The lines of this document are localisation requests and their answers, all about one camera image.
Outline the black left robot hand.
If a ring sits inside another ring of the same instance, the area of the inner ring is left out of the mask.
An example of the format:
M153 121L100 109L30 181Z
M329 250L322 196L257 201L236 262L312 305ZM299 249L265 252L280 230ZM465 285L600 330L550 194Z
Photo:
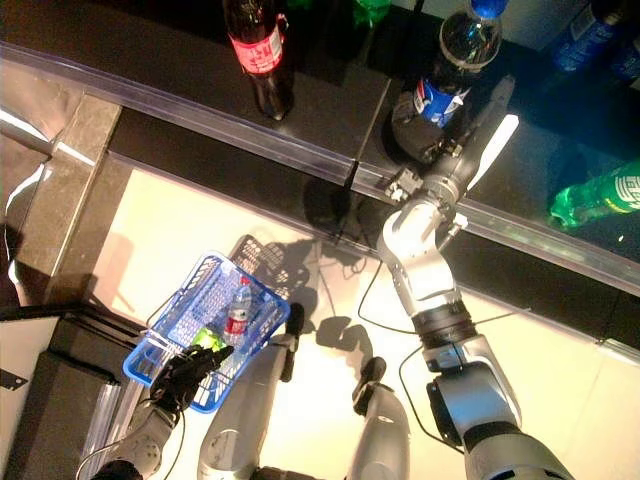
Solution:
M150 401L163 411L178 415L193 401L200 383L234 353L233 346L219 350L192 345L163 367L150 390Z

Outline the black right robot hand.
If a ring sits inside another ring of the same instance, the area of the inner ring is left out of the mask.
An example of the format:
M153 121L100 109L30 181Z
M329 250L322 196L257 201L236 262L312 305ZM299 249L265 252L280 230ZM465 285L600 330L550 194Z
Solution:
M459 200L487 173L519 126L519 117L507 112L514 89L515 78L502 77L488 103L458 135L449 135L422 118L413 93L400 94L391 114L393 137L409 157L426 168L427 189L446 188Z

